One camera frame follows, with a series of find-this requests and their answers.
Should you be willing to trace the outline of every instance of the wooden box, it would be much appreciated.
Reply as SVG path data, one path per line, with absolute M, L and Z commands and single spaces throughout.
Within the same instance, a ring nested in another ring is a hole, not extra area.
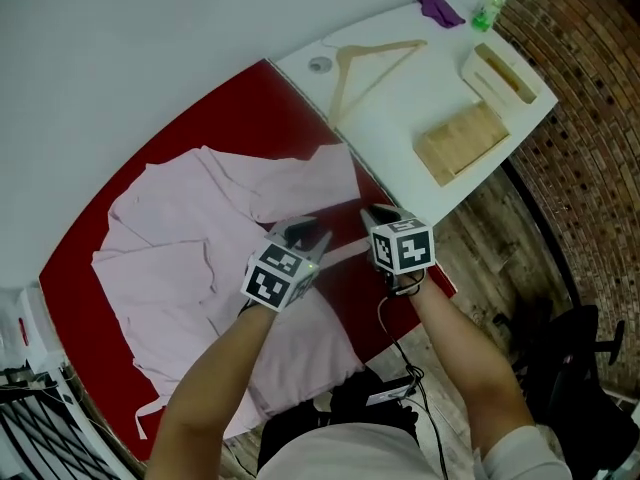
M 425 133 L 414 151 L 444 186 L 508 136 L 500 118 L 482 101 Z
M 462 66 L 462 79 L 502 119 L 525 111 L 539 92 L 539 77 L 514 51 L 477 45 Z

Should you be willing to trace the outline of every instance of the purple cloth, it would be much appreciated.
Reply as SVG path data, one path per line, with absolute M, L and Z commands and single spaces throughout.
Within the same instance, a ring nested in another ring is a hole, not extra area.
M 422 15 L 436 20 L 444 28 L 462 25 L 465 20 L 446 2 L 446 0 L 418 0 L 422 4 Z

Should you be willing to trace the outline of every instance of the black chair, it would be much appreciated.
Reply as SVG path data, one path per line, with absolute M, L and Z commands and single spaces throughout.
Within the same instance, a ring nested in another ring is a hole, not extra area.
M 514 363 L 534 420 L 553 429 L 576 480 L 622 465 L 640 438 L 630 415 L 602 390 L 595 354 L 618 357 L 624 321 L 615 338 L 596 342 L 598 308 L 572 309 L 551 321 Z

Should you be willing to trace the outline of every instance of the black cable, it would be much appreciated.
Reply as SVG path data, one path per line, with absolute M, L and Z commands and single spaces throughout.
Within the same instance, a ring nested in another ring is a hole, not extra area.
M 422 281 L 424 281 L 424 278 L 426 277 L 426 272 L 425 271 L 422 272 L 422 277 L 419 280 L 415 279 L 411 275 L 409 275 L 408 277 L 411 278 L 414 281 L 414 283 L 409 286 L 403 287 L 401 290 L 397 290 L 395 293 L 392 293 L 390 297 L 408 297 L 418 293 L 420 291 L 420 284 L 422 283 Z M 409 293 L 413 288 L 417 288 L 416 291 L 413 293 Z M 422 379 L 424 378 L 424 370 L 422 370 L 421 368 L 418 368 L 413 363 L 411 363 L 411 361 L 409 361 L 409 358 L 407 357 L 404 350 L 400 346 L 400 343 L 398 343 L 396 339 L 391 335 L 391 333 L 387 331 L 387 328 L 384 325 L 384 322 L 382 321 L 382 306 L 384 305 L 385 302 L 389 300 L 390 297 L 384 297 L 378 304 L 378 321 L 380 322 L 380 327 L 382 327 L 382 330 L 391 339 L 391 341 L 393 342 L 393 345 L 396 347 L 398 352 L 400 352 L 400 356 L 402 357 L 402 360 L 405 362 L 405 365 L 406 365 L 405 369 L 407 373 L 413 378 L 412 387 L 417 387 L 420 390 L 420 394 L 422 395 L 422 400 L 424 402 L 424 412 L 429 417 L 429 421 L 431 421 L 431 425 L 433 426 L 433 431 L 436 435 L 436 443 L 438 445 L 438 452 L 440 454 L 440 468 L 442 469 L 442 476 L 444 480 L 449 480 L 449 475 L 447 474 L 447 466 L 444 462 L 444 451 L 442 448 L 442 440 L 440 439 L 440 431 L 438 430 L 436 422 L 433 419 L 431 410 L 429 409 L 429 402 L 427 401 L 427 394 L 424 390 L 424 387 L 422 386 Z

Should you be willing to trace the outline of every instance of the person's arm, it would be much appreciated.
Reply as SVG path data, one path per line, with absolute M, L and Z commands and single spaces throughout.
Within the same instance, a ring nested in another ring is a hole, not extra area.
M 276 316 L 260 305 L 243 311 L 189 369 L 162 416 L 147 480 L 218 478 L 224 430 Z
M 429 277 L 411 302 L 467 406 L 472 447 L 484 457 L 512 430 L 533 425 L 509 362 Z

